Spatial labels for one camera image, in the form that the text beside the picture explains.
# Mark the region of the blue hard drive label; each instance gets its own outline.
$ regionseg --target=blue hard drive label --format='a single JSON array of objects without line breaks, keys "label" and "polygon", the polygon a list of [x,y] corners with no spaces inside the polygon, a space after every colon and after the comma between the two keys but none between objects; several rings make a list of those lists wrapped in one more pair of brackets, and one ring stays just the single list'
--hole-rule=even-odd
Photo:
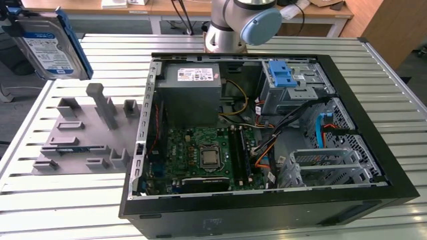
[{"label": "blue hard drive label", "polygon": [[71,74],[75,70],[51,32],[26,32],[24,41],[43,68],[52,74]]}]

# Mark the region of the slotted aluminum table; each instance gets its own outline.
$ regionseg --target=slotted aluminum table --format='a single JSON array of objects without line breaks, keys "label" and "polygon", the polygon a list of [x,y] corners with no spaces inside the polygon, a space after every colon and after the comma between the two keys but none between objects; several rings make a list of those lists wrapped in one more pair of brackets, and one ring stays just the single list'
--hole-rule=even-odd
[{"label": "slotted aluminum table", "polygon": [[[87,34],[82,40],[115,103],[143,101],[152,52],[203,52],[202,36]],[[276,37],[250,53],[326,54],[356,94],[421,197],[344,226],[231,234],[198,239],[427,239],[427,110],[370,44],[354,38]],[[0,161],[0,235],[7,239],[144,239],[118,218],[124,173],[32,176],[60,97],[86,95],[88,81],[48,81]]]}]

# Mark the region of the ram slot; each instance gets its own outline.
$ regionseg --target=ram slot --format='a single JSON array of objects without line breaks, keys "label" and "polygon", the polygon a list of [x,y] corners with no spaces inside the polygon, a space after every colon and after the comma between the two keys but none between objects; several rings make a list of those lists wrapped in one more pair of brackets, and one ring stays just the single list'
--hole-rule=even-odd
[{"label": "ram slot", "polygon": [[231,155],[231,166],[232,166],[232,176],[236,185],[243,186],[248,182],[248,172],[247,164],[250,164],[250,159],[246,155],[244,137],[240,129],[231,127],[228,130],[228,144],[230,144],[230,155]]}]

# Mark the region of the hard drive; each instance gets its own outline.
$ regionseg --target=hard drive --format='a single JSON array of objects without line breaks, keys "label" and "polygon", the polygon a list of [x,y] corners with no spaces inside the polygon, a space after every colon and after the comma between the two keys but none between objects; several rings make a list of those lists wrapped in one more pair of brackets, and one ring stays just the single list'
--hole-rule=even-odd
[{"label": "hard drive", "polygon": [[22,34],[12,37],[40,78],[90,80],[94,70],[66,13],[58,9],[15,16]]}]

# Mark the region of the open computer tower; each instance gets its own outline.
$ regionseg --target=open computer tower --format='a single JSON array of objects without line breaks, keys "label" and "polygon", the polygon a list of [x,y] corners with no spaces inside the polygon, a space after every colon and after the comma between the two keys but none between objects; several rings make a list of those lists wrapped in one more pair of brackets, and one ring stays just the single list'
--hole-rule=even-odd
[{"label": "open computer tower", "polygon": [[418,196],[328,55],[152,55],[119,213],[147,238],[343,225]]}]

